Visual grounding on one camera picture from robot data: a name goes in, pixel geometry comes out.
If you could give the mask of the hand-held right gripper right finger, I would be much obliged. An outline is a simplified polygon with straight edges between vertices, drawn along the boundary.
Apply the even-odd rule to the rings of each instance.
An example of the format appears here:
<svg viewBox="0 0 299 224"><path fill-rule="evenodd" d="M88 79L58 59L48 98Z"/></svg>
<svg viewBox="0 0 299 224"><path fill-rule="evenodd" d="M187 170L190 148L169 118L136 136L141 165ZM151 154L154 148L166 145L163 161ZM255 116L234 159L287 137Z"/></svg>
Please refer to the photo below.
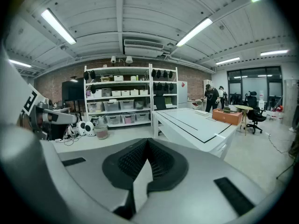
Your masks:
<svg viewBox="0 0 299 224"><path fill-rule="evenodd" d="M215 184L228 178L254 205L266 193L245 174L207 152L162 141L182 154L189 168L184 179L172 190L151 192L136 214L137 224L225 224L239 216Z"/></svg>

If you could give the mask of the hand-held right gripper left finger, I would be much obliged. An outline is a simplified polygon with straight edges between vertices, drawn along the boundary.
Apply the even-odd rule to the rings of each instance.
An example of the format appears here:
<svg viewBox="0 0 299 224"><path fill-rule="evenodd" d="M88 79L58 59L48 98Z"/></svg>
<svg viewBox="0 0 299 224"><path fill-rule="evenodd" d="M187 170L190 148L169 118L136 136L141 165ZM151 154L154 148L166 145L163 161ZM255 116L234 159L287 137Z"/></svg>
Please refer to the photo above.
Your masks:
<svg viewBox="0 0 299 224"><path fill-rule="evenodd" d="M68 164L65 168L89 196L112 213L127 220L131 219L147 201L146 189L150 182L150 163L146 161L142 169L137 172L138 176L133 182L132 191L115 188L104 175L102 163L107 156L128 147L134 141L58 154L62 162L77 158L85 159L76 164Z"/></svg>

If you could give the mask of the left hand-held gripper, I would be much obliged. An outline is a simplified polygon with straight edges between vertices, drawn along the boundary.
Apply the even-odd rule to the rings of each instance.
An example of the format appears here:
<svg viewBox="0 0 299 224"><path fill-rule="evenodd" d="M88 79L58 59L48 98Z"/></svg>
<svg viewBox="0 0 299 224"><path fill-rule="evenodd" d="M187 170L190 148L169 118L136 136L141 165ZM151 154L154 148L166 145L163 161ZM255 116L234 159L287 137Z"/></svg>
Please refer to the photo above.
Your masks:
<svg viewBox="0 0 299 224"><path fill-rule="evenodd" d="M28 126L39 139L52 140L52 124L70 125L78 122L76 115L54 111L47 98L31 84L28 84L28 87L31 94L20 114L21 127L26 127L24 124L24 116L26 116Z"/></svg>

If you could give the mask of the black television screen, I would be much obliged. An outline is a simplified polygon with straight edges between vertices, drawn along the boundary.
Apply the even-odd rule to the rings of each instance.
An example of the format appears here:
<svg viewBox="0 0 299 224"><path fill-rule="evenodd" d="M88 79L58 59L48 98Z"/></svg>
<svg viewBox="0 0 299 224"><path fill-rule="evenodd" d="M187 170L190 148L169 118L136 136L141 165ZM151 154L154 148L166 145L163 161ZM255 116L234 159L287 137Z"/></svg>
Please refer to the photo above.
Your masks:
<svg viewBox="0 0 299 224"><path fill-rule="evenodd" d="M62 83L62 100L63 101L76 101L84 100L84 79L72 79Z"/></svg>

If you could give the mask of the wide white shelving unit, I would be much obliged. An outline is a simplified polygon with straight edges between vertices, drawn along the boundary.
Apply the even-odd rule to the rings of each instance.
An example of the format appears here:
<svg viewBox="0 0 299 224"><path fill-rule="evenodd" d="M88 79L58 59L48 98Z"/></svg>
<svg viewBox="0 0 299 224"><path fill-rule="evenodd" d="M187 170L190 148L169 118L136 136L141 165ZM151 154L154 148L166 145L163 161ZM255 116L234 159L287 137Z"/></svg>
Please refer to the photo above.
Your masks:
<svg viewBox="0 0 299 224"><path fill-rule="evenodd" d="M85 118L109 128L149 125L153 91L150 66L85 67Z"/></svg>

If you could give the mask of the row of clear storage bins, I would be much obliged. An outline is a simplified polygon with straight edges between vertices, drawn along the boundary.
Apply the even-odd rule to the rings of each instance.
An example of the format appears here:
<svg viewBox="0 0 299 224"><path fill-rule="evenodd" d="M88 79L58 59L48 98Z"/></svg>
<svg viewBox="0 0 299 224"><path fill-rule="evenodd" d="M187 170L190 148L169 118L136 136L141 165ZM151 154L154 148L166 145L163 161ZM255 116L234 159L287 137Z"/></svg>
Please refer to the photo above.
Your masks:
<svg viewBox="0 0 299 224"><path fill-rule="evenodd" d="M87 103L90 120L108 127L123 127L150 123L150 104L142 99L111 99Z"/></svg>

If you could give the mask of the group of white storage boxes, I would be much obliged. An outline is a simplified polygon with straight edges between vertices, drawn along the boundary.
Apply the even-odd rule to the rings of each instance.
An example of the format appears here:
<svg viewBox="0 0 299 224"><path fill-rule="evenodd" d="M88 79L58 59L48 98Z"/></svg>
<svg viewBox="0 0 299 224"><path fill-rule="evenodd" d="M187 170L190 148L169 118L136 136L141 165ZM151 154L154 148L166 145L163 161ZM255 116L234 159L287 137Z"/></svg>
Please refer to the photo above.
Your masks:
<svg viewBox="0 0 299 224"><path fill-rule="evenodd" d="M147 96L150 81L138 75L109 75L93 79L86 85L94 98Z"/></svg>

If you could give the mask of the orange box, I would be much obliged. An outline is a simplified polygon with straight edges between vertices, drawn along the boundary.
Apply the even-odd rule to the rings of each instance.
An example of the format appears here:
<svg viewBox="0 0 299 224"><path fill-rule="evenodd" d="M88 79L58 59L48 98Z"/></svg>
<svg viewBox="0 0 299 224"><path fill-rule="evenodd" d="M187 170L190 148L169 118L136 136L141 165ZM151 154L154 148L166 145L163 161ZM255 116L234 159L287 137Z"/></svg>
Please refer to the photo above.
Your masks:
<svg viewBox="0 0 299 224"><path fill-rule="evenodd" d="M212 113L212 118L225 122L231 125L239 125L242 120L242 113L241 112L231 112L231 111L224 111L222 109L214 109Z"/></svg>

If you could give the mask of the black office chair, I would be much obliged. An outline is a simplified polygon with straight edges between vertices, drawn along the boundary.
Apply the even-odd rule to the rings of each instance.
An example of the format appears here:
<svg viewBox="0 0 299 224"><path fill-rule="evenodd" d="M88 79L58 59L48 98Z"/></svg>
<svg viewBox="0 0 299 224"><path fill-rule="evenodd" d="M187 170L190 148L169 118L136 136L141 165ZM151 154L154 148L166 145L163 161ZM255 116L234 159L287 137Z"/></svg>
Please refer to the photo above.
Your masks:
<svg viewBox="0 0 299 224"><path fill-rule="evenodd" d="M154 105L156 106L156 109L158 111L167 109L164 94L163 94L162 90L157 91L157 93L155 94L155 96L154 96Z"/></svg>
<svg viewBox="0 0 299 224"><path fill-rule="evenodd" d="M249 110L247 112L247 118L251 120L251 123L248 123L246 125L247 128L253 129L253 134L256 133L256 129L260 131L260 133L263 132L261 128L259 128L257 125L259 122L264 122L266 120L266 117L262 115L263 110L261 110L258 107L257 103L257 93L255 91L249 91L249 95L246 95L245 101L247 102L247 106L252 108L252 110Z"/></svg>

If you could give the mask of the white refrigerator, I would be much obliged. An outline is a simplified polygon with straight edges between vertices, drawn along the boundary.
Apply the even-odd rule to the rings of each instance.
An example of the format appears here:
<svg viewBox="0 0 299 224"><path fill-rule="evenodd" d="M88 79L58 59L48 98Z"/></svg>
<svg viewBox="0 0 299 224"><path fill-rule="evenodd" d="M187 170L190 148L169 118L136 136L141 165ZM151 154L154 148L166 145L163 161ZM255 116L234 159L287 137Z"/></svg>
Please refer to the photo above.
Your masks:
<svg viewBox="0 0 299 224"><path fill-rule="evenodd" d="M186 81L178 81L177 86L178 108L186 108L188 103L188 86Z"/></svg>

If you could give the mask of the round wooden table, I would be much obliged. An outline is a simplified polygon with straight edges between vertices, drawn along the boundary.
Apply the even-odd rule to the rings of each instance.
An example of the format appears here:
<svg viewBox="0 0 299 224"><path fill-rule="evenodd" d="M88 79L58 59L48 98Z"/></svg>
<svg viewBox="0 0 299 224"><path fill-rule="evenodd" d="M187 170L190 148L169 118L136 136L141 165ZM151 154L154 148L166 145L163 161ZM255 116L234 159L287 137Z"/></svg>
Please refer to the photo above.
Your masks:
<svg viewBox="0 0 299 224"><path fill-rule="evenodd" d="M242 111L242 121L240 127L243 127L246 135L247 134L247 112L252 111L253 108L245 105L234 105L234 107Z"/></svg>

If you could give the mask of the group of black hanging pouches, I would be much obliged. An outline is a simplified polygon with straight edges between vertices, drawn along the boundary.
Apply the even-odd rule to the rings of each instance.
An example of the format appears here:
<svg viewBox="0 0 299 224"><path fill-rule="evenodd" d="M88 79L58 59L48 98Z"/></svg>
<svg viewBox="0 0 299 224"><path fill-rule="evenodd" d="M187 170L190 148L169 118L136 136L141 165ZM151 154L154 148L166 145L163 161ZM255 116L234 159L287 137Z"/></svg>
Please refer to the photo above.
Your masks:
<svg viewBox="0 0 299 224"><path fill-rule="evenodd" d="M175 73L167 70L152 70L151 77L153 78L153 91L162 90L168 93L174 90Z"/></svg>

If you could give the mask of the narrow white shelving unit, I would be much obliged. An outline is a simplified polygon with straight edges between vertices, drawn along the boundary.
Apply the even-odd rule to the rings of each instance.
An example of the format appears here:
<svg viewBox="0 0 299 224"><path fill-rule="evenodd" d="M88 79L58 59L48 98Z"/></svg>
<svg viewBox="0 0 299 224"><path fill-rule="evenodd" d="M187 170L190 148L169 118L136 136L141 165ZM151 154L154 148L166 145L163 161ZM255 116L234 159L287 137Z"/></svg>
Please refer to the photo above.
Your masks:
<svg viewBox="0 0 299 224"><path fill-rule="evenodd" d="M178 108L178 69L154 67L149 63L150 106L151 111L157 110L154 97L163 95L167 109Z"/></svg>

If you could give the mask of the ceiling air conditioner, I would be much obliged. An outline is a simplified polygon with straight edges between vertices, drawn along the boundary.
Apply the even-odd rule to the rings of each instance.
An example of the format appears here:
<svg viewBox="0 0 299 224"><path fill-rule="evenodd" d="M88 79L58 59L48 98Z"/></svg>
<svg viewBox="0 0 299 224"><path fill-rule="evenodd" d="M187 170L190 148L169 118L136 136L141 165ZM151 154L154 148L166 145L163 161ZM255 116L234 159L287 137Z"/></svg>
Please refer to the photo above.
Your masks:
<svg viewBox="0 0 299 224"><path fill-rule="evenodd" d="M124 51L130 56L157 58L164 53L164 45L151 41L125 39Z"/></svg>

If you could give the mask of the black-framed window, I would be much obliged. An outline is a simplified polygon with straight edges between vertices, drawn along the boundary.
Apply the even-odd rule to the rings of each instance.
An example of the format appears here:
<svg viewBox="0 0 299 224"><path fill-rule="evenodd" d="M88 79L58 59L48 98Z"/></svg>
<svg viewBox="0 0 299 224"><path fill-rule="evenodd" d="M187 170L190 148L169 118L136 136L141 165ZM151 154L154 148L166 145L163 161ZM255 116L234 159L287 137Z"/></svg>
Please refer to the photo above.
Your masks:
<svg viewBox="0 0 299 224"><path fill-rule="evenodd" d="M279 66L228 71L228 97L230 104L240 104L250 92L257 99L263 94L266 104L279 101L283 95L282 72Z"/></svg>

